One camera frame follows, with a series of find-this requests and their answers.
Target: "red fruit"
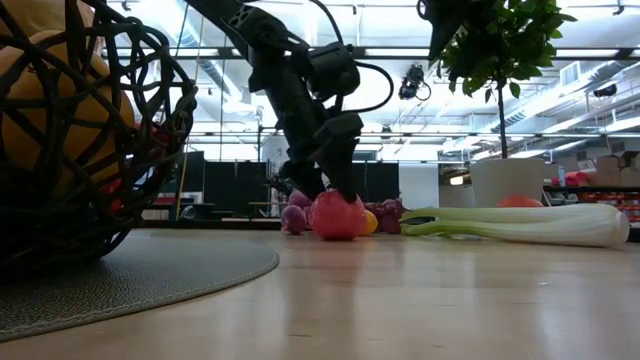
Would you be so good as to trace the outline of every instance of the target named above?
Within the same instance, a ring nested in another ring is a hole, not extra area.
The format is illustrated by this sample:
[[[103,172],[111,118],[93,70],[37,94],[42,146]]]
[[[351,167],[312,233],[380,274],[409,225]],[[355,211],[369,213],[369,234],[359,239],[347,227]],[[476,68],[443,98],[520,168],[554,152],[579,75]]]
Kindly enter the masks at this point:
[[[325,240],[353,240],[367,226],[367,215],[360,198],[349,204],[335,190],[318,195],[309,215],[313,232]]]
[[[120,184],[122,183],[122,181],[120,179],[116,179],[110,183],[108,183],[107,185],[102,187],[102,193],[106,194],[106,195],[111,195],[114,192],[116,192],[118,190],[118,188],[120,187]],[[114,199],[111,202],[111,206],[109,207],[111,212],[117,212],[118,210],[120,210],[122,208],[122,199],[121,198],[117,198]]]
[[[500,201],[498,207],[544,207],[544,205],[528,196],[509,195]]]

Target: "cardboard box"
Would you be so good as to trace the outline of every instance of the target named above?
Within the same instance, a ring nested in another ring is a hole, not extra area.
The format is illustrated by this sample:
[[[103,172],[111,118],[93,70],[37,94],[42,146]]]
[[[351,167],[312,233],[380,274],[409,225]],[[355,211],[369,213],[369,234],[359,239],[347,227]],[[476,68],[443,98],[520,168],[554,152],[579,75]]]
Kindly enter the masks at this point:
[[[599,157],[595,171],[587,175],[591,186],[620,186],[620,158],[614,155]]]
[[[627,151],[622,154],[622,171],[620,185],[624,187],[640,187],[640,170],[637,168],[638,151]]]

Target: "squash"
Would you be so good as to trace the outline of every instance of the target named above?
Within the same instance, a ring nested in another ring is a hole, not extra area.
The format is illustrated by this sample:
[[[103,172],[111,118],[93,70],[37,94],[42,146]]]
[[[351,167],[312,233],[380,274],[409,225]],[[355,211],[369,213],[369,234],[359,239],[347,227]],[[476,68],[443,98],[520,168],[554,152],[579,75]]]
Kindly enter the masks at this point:
[[[33,43],[44,40],[48,37],[56,35],[60,33],[60,31],[43,31],[37,33],[36,35],[30,37],[30,41]],[[48,49],[50,53],[57,56],[64,62],[68,62],[67,59],[67,46],[65,43],[52,46]],[[19,56],[22,55],[22,50],[6,47],[0,50],[0,73],[4,73],[8,67],[13,64]],[[106,76],[109,74],[109,66],[102,60],[98,55],[94,54],[91,59],[91,65],[96,71]],[[89,81],[95,80],[93,77],[89,76],[87,78]],[[99,92],[105,96],[109,101],[111,101],[111,88],[108,86],[103,86],[98,89]],[[59,97],[70,97],[75,93],[75,86],[73,85],[73,81],[64,73],[61,74],[59,82],[58,82],[58,93]],[[131,107],[131,102],[127,95],[122,92],[121,94],[122,101],[120,107],[120,113],[127,124],[127,126],[134,126],[134,112]],[[7,96],[9,99],[43,99],[43,89],[40,81],[37,78],[37,74],[34,72],[30,72],[29,69],[25,69],[18,81],[16,81],[11,87],[11,91]],[[46,130],[46,110],[45,109],[21,109],[22,114],[24,114],[31,123],[42,133]],[[4,119],[2,121],[2,141],[4,142],[5,152],[9,160],[17,167],[33,170],[38,156],[40,154],[40,145],[33,140],[22,128],[20,128],[7,114],[3,114]],[[108,119],[107,111],[95,100],[93,97],[89,96],[86,100],[82,101],[76,110],[75,117],[78,119],[94,121],[94,122],[106,122]],[[100,133],[100,129],[87,128],[77,125],[72,125],[67,138],[64,141],[64,152],[72,159],[77,159],[77,157],[91,144],[92,141]],[[114,136],[111,134],[103,147],[96,153],[96,155],[87,163],[91,165],[92,163],[103,159],[104,157],[111,155],[115,150],[115,141]],[[114,175],[118,172],[117,164],[112,164],[111,166],[97,172],[93,175],[94,181],[100,181],[104,178],[107,178],[111,175]],[[55,188],[55,193],[61,193],[66,186],[69,185],[71,180],[73,180],[73,173],[70,169],[64,168],[60,180]]]
[[[77,1],[84,26],[91,26],[93,9],[81,0]],[[64,3],[65,0],[2,0],[2,4],[28,37],[44,30],[64,31]],[[11,31],[2,20],[0,20],[0,34],[12,36]],[[98,38],[96,53],[100,53],[102,47],[102,39]]]

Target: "leek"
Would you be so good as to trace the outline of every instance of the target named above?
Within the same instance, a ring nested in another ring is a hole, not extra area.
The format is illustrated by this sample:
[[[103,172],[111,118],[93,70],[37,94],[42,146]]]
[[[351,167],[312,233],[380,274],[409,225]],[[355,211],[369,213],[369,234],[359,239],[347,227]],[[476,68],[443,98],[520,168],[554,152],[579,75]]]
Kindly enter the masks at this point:
[[[429,208],[403,219],[435,216],[421,225],[404,225],[408,236],[478,235],[498,240],[573,246],[617,247],[629,237],[627,217],[610,205],[580,204],[546,208]]]
[[[582,217],[594,213],[613,216],[618,209],[606,204],[576,204],[542,208],[424,208],[406,212],[400,222],[420,217],[447,220],[475,220],[496,223],[540,223],[566,217]]]

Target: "round rug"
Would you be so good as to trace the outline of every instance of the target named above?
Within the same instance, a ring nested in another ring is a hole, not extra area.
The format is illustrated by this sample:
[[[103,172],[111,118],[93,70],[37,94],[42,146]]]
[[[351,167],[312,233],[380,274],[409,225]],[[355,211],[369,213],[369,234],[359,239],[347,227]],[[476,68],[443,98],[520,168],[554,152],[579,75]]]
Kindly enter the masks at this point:
[[[235,239],[131,235],[96,264],[0,288],[0,342],[192,299],[278,265],[266,246]]]

